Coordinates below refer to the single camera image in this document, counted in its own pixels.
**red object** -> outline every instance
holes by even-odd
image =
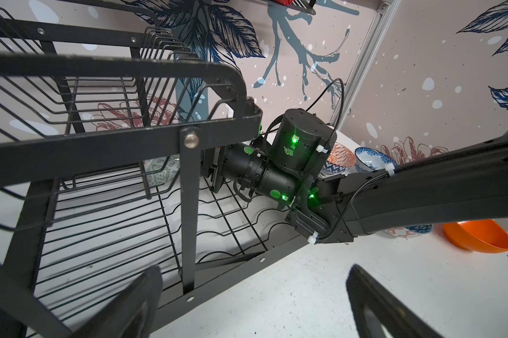
[[[508,251],[508,234],[493,220],[446,223],[444,235],[461,249],[488,254]]]
[[[289,6],[293,2],[293,0],[273,0],[273,1],[284,6]]]

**orange patterned bowl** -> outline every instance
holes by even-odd
[[[335,143],[323,170],[328,174],[340,174],[355,166],[356,162],[357,158],[350,149],[340,143]]]
[[[444,236],[465,250],[488,254],[508,251],[508,234],[493,220],[446,223]]]

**screw head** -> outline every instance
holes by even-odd
[[[199,145],[199,137],[195,132],[191,132],[185,137],[185,146],[188,149],[194,149]]]

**dish rack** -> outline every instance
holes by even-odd
[[[0,220],[13,233],[0,337],[56,336],[59,321],[75,330],[157,265],[154,331],[306,243],[271,200],[246,203],[229,181],[216,194],[214,177],[200,176],[203,150],[256,138],[261,111],[238,71],[201,60],[154,22],[112,31],[0,8],[0,205],[19,213],[15,224]],[[122,46],[132,57],[57,55],[53,42]],[[195,93],[192,83],[202,84]],[[201,120],[205,89],[214,103]],[[233,116],[218,113],[225,105]]]

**black cable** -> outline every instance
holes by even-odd
[[[314,101],[314,103],[312,103],[310,105],[310,107],[306,108],[306,111],[308,112],[309,109],[312,108],[319,101],[319,99],[321,99],[321,97],[325,94],[325,92],[327,90],[329,90],[329,88],[331,88],[331,86],[337,81],[340,82],[340,87],[342,88],[342,95],[340,95],[340,110],[338,112],[337,121],[336,121],[335,126],[333,128],[333,131],[331,132],[329,139],[327,139],[327,142],[325,143],[325,148],[327,148],[329,146],[329,142],[331,141],[331,138],[333,137],[334,133],[337,132],[337,125],[340,122],[340,118],[342,117],[342,111],[344,110],[344,100],[343,100],[344,99],[344,82],[342,81],[342,79],[339,77],[334,79],[329,85],[327,85],[327,87],[325,87],[324,91],[321,92],[320,96],[318,96],[318,98]]]

